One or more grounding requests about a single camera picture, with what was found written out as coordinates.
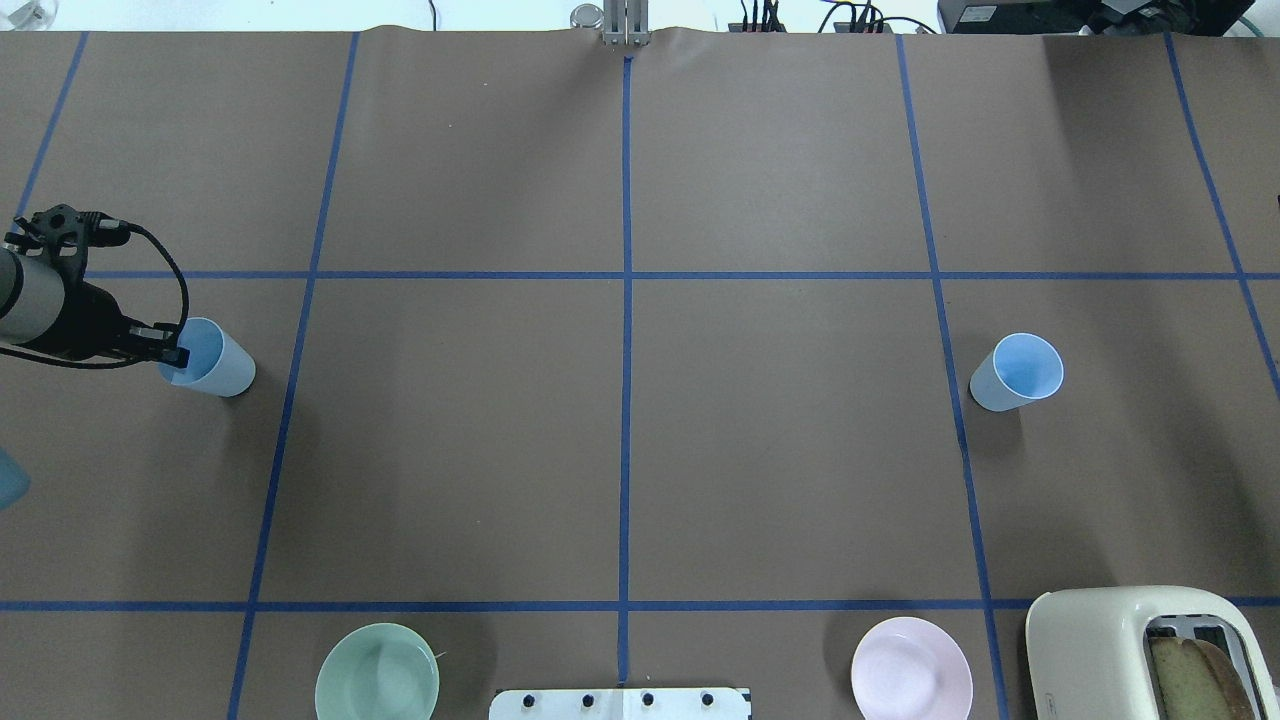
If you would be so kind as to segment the light blue cup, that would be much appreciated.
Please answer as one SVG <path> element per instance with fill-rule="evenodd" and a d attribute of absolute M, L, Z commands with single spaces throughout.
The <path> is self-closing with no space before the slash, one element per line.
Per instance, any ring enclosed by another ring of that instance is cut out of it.
<path fill-rule="evenodd" d="M 1047 340 L 1032 333 L 1004 337 L 973 372 L 969 392 L 992 413 L 1006 413 L 1055 395 L 1065 365 Z"/>
<path fill-rule="evenodd" d="M 160 377 L 170 386 L 230 398 L 246 392 L 256 379 L 255 360 L 211 319 L 189 318 L 179 333 L 178 348 L 188 352 L 186 366 L 157 364 Z"/>

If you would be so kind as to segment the cream two-slot toaster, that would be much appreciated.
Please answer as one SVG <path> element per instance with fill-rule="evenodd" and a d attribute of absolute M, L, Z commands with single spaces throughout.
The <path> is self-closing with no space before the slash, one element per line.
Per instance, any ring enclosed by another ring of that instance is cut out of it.
<path fill-rule="evenodd" d="M 1180 585 L 1060 591 L 1037 598 L 1025 620 L 1030 692 L 1038 719 L 1166 719 L 1148 641 L 1207 641 L 1231 660 L 1256 714 L 1277 717 L 1277 684 L 1240 610 Z"/>

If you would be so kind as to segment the brown toast slice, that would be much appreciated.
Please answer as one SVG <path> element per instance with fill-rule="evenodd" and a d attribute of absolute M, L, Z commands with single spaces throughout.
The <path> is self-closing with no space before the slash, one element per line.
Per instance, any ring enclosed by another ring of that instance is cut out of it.
<path fill-rule="evenodd" d="M 1166 719 L 1254 719 L 1240 674 L 1217 646 L 1181 637 L 1148 641 Z"/>

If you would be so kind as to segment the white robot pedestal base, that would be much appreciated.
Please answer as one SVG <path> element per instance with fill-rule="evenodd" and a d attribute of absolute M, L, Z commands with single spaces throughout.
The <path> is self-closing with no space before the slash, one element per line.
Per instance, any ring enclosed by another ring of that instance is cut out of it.
<path fill-rule="evenodd" d="M 751 719 L 751 694 L 731 687 L 512 689 L 489 719 Z"/>

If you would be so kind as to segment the green plastic bowl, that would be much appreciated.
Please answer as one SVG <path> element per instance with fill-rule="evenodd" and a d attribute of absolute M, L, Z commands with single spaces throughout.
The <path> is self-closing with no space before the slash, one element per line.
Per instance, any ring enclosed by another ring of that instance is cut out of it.
<path fill-rule="evenodd" d="M 315 682 L 319 719 L 430 719 L 442 676 L 436 653 L 396 623 L 361 626 L 328 653 Z"/>

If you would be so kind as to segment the pink plastic bowl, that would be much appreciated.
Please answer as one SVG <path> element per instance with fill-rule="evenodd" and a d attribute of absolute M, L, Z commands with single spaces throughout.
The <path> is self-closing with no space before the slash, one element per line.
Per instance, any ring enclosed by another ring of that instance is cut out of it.
<path fill-rule="evenodd" d="M 859 641 L 850 687 L 864 719 L 969 719 L 970 664 L 941 626 L 914 616 L 890 618 Z"/>

